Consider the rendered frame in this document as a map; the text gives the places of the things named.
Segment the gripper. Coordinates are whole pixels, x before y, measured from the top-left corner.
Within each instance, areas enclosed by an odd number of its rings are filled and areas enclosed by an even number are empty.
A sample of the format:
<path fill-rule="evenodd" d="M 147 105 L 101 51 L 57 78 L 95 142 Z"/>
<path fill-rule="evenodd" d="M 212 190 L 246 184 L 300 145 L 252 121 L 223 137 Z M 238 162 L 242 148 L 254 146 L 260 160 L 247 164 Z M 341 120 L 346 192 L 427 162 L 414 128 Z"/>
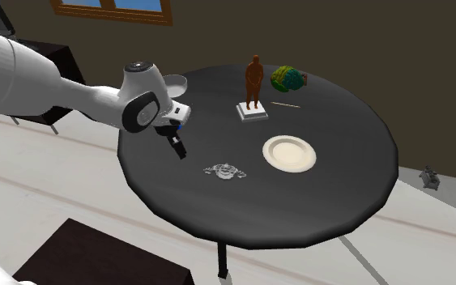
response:
<path fill-rule="evenodd" d="M 170 146 L 182 160 L 186 157 L 186 149 L 177 133 L 180 128 L 181 125 L 162 125 L 154 127 L 158 135 L 166 137 Z"/>

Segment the silver ornate brooch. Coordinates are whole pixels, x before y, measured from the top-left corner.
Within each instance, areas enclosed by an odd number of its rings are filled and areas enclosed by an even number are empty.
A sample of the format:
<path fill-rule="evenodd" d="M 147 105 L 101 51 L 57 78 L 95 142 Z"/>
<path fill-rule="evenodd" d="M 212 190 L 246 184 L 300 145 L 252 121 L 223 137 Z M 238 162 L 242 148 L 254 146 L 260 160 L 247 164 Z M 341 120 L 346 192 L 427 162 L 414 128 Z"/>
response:
<path fill-rule="evenodd" d="M 216 164 L 209 168 L 204 168 L 203 171 L 205 174 L 214 173 L 218 178 L 222 180 L 231 180 L 233 177 L 238 177 L 240 179 L 246 177 L 246 174 L 244 172 L 228 163 Z"/>

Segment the grey shallow bowl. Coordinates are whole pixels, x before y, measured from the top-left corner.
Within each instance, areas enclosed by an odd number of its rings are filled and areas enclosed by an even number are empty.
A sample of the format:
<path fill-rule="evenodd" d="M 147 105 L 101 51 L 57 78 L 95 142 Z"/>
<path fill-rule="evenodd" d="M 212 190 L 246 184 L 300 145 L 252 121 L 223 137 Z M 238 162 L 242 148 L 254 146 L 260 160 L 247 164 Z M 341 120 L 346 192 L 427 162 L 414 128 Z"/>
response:
<path fill-rule="evenodd" d="M 163 77 L 168 95 L 175 98 L 183 95 L 188 87 L 188 80 L 180 74 L 169 74 Z"/>

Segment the round black table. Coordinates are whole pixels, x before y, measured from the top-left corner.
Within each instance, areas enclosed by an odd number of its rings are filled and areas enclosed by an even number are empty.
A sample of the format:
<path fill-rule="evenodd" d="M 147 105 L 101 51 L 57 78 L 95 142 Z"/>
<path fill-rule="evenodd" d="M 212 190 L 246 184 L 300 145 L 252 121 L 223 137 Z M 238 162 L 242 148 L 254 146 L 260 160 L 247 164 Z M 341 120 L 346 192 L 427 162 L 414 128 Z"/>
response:
<path fill-rule="evenodd" d="M 268 118 L 242 122 L 236 106 L 246 96 L 245 69 L 186 74 L 184 159 L 153 129 L 120 133 L 117 156 L 129 187 L 155 215 L 220 249 L 299 249 L 353 232 L 386 204 L 398 178 L 387 125 L 364 101 L 314 75 L 287 93 L 264 79 L 259 99 Z M 268 164 L 262 147 L 278 135 L 309 143 L 316 164 L 300 173 Z M 225 163 L 246 177 L 203 171 Z"/>

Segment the brown human figure statue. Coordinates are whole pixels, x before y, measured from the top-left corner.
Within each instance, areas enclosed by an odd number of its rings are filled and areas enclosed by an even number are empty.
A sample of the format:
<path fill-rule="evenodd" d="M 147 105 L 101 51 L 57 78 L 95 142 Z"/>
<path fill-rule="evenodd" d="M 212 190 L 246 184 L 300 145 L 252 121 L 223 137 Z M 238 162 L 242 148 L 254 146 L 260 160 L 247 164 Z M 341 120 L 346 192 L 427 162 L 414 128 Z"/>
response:
<path fill-rule="evenodd" d="M 237 105 L 237 112 L 242 122 L 260 121 L 268 118 L 266 110 L 259 101 L 259 93 L 264 77 L 263 65 L 258 55 L 245 69 L 246 98 L 244 103 Z"/>

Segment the cream round plate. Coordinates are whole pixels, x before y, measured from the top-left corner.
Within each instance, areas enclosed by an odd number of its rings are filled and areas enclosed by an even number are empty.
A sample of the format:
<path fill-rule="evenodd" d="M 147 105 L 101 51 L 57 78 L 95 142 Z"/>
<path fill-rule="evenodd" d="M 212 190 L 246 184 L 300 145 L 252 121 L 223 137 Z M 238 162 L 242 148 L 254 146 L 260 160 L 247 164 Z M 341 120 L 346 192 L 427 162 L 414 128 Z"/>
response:
<path fill-rule="evenodd" d="M 306 172 L 317 161 L 317 154 L 309 143 L 290 135 L 268 139 L 262 147 L 262 154 L 272 167 L 289 173 Z"/>

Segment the green and blue brain model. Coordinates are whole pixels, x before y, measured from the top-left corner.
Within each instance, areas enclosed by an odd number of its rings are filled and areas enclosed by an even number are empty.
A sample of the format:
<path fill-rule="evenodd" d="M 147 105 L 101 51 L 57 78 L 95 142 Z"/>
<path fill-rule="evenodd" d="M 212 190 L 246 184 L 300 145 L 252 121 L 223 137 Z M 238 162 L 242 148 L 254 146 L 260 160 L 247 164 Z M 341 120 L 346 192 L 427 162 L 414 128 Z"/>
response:
<path fill-rule="evenodd" d="M 308 75 L 292 66 L 280 66 L 271 74 L 271 86 L 277 91 L 297 91 L 307 85 Z"/>

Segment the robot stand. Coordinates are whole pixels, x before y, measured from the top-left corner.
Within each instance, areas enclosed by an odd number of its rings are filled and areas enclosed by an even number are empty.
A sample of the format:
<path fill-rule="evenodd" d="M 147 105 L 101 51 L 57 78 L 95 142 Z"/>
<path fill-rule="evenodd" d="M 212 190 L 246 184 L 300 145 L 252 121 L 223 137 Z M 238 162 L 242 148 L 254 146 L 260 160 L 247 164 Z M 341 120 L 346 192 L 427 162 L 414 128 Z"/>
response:
<path fill-rule="evenodd" d="M 36 285 L 195 285 L 189 269 L 73 219 L 13 278 Z"/>

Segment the wooden framed window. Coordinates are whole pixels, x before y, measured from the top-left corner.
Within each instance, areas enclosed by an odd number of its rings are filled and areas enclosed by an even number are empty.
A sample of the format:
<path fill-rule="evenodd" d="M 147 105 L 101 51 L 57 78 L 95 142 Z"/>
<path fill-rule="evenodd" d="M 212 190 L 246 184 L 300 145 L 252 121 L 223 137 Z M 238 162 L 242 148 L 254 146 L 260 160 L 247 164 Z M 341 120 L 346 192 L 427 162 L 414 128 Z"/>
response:
<path fill-rule="evenodd" d="M 173 26 L 170 0 L 158 0 L 161 11 L 117 7 L 115 0 L 97 0 L 99 6 L 70 4 L 66 0 L 49 0 L 56 15 L 103 19 L 129 23 Z"/>

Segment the small grey figurine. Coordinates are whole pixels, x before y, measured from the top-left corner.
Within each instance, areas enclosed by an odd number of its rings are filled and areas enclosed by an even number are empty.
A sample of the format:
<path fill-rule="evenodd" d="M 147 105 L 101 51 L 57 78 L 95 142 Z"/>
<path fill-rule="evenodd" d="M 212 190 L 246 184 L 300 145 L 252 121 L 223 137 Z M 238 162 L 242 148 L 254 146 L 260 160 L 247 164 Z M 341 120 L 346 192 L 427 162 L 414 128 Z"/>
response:
<path fill-rule="evenodd" d="M 424 188 L 438 190 L 440 179 L 430 165 L 425 166 L 419 177 L 424 183 Z"/>

